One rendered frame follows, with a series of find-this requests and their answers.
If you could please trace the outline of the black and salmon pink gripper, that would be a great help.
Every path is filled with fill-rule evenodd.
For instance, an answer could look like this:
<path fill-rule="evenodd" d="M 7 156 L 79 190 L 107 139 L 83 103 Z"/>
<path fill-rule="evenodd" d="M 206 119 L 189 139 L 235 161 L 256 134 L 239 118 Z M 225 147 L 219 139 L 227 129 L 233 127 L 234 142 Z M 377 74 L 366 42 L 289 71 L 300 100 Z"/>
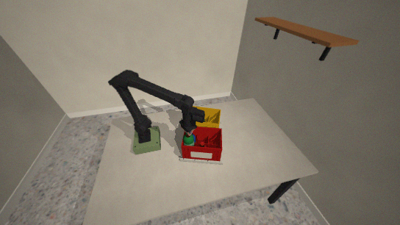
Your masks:
<path fill-rule="evenodd" d="M 191 119 L 192 120 L 192 119 Z M 186 121 L 182 119 L 179 123 L 181 124 L 182 129 L 188 134 L 188 136 L 191 136 L 192 132 L 197 128 L 197 125 L 191 126 L 191 120 Z M 183 123 L 184 121 L 184 123 Z M 189 134 L 190 132 L 190 134 Z"/>

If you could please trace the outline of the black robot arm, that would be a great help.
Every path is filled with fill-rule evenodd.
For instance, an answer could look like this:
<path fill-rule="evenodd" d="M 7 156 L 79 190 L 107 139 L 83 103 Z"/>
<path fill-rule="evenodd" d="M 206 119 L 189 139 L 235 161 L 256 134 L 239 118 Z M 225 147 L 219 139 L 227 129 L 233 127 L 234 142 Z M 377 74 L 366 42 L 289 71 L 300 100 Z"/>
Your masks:
<path fill-rule="evenodd" d="M 145 79 L 141 79 L 138 73 L 134 71 L 125 70 L 119 75 L 114 76 L 108 83 L 117 90 L 128 111 L 132 115 L 135 122 L 133 125 L 138 134 L 139 143 L 151 141 L 151 133 L 150 129 L 148 129 L 151 128 L 151 120 L 148 119 L 146 115 L 143 115 L 145 117 L 142 116 L 132 94 L 129 92 L 128 86 L 142 90 L 145 93 L 153 95 L 174 105 L 175 107 L 178 107 L 178 109 L 182 111 L 182 117 L 184 120 L 189 121 L 192 119 L 191 126 L 194 126 L 196 121 L 200 123 L 204 122 L 205 113 L 203 110 L 193 107 L 194 100 L 192 97 L 175 93 L 160 87 L 159 85 L 146 81 Z"/>

